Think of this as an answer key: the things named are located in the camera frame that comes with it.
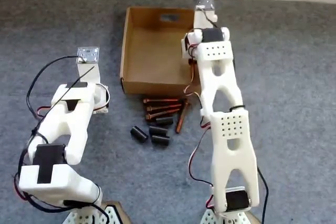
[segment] white 3d-printed robot arm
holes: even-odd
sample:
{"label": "white 3d-printed robot arm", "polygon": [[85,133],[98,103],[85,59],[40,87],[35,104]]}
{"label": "white 3d-printed robot arm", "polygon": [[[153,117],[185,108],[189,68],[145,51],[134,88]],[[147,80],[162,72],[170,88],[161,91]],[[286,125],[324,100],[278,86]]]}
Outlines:
{"label": "white 3d-printed robot arm", "polygon": [[[91,58],[85,57],[87,51]],[[58,87],[51,101],[52,109],[38,129],[48,144],[36,135],[28,147],[32,165],[22,166],[19,188],[54,206],[63,207],[66,200],[101,204],[101,189],[70,166],[81,161],[92,114],[108,111],[109,95],[107,98],[107,87],[100,83],[98,53],[99,48],[79,49],[78,55],[85,59],[85,62],[77,62],[79,74],[94,68],[75,86],[62,84]],[[70,135],[67,146],[53,144],[62,135]]]}
{"label": "white 3d-printed robot arm", "polygon": [[[197,45],[193,50],[193,56],[197,61],[202,87],[201,116],[210,121],[213,138],[214,208],[218,216],[224,217],[257,206],[259,189],[257,161],[250,139],[248,111],[244,107],[236,82],[229,30],[225,27],[214,28],[213,24],[216,21],[213,0],[195,0],[194,30],[188,33],[186,38],[189,45]],[[183,57],[189,57],[188,49],[184,47],[184,39],[182,45]],[[214,73],[215,66],[220,70],[219,74]],[[228,97],[231,104],[229,112],[214,112],[213,102],[217,90]],[[234,169],[242,173],[247,185],[246,189],[244,187],[226,188],[229,176]]]}

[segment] copper screw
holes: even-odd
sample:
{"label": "copper screw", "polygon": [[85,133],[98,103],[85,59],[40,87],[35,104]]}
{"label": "copper screw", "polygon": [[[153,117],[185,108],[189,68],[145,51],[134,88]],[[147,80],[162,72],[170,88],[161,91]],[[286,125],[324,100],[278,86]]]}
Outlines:
{"label": "copper screw", "polygon": [[146,115],[146,120],[152,120],[153,118],[156,118],[160,115],[166,115],[166,114],[171,114],[179,111],[180,109],[174,109],[174,110],[166,110],[166,111],[161,111],[155,114],[147,114]]}
{"label": "copper screw", "polygon": [[148,112],[154,111],[154,110],[164,110],[164,109],[171,109],[171,108],[179,108],[181,107],[182,104],[172,104],[172,105],[167,105],[167,106],[159,106],[159,107],[152,107],[152,106],[147,106],[146,110]]}
{"label": "copper screw", "polygon": [[145,98],[143,99],[143,103],[149,103],[149,102],[178,102],[179,98],[167,98],[167,99],[150,99],[150,98]]}
{"label": "copper screw", "polygon": [[183,124],[185,115],[187,114],[187,109],[188,109],[188,107],[189,107],[189,104],[190,104],[190,103],[188,102],[188,100],[184,100],[184,106],[183,106],[183,110],[182,110],[182,112],[181,112],[179,121],[178,121],[178,123],[177,123],[176,133],[179,133],[179,132],[181,131],[182,124]]}

